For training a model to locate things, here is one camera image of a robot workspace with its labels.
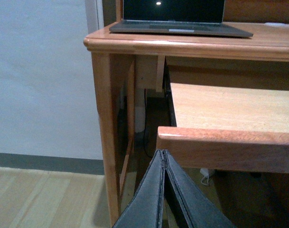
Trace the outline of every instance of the laptop screen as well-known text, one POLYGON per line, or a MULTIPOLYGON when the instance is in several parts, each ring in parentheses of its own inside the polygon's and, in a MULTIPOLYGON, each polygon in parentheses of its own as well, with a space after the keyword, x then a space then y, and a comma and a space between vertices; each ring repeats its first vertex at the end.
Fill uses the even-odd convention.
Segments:
POLYGON ((225 0, 124 0, 128 20, 221 23, 225 0))

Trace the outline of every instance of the leg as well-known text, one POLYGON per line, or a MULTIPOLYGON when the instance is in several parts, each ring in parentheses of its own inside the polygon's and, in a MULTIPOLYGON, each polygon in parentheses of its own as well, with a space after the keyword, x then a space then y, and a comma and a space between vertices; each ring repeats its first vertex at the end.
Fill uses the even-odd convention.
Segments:
POLYGON ((133 56, 94 54, 93 74, 99 114, 106 191, 111 225, 120 215, 116 98, 126 79, 133 56))

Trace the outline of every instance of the power adapter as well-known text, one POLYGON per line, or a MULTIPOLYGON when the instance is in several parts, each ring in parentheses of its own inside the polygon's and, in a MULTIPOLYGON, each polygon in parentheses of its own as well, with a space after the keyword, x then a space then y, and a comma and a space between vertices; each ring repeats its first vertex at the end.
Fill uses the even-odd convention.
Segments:
POLYGON ((212 169, 207 169, 207 168, 201 168, 200 169, 200 173, 204 176, 204 177, 211 177, 215 174, 215 170, 212 169))

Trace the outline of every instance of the light wood floor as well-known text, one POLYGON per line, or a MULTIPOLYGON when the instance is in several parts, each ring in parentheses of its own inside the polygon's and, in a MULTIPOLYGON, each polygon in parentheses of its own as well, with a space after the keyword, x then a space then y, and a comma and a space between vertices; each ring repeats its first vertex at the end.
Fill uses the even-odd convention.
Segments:
POLYGON ((108 226, 104 176, 0 168, 0 228, 108 226))

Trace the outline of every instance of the wooden desk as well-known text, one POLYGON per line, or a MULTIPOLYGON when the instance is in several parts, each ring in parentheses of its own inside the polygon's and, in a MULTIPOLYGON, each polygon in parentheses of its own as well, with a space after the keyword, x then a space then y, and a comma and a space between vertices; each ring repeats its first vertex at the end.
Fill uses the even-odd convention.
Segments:
MULTIPOLYGON (((84 44, 91 51, 93 59, 111 224, 120 214, 120 195, 124 183, 124 179, 120 181, 118 171, 116 99, 120 88, 127 81, 128 157, 133 148, 134 87, 137 81, 142 80, 135 73, 141 67, 139 63, 142 61, 137 60, 139 57, 152 57, 156 61, 169 56, 289 62, 289 26, 275 28, 263 24, 228 24, 253 33, 253 38, 110 34, 109 27, 105 27, 84 39, 84 44)), ((154 65, 156 71, 158 67, 160 69, 158 63, 154 65)), ((152 85, 155 88, 160 86, 160 79, 157 76, 156 78, 152 85)))

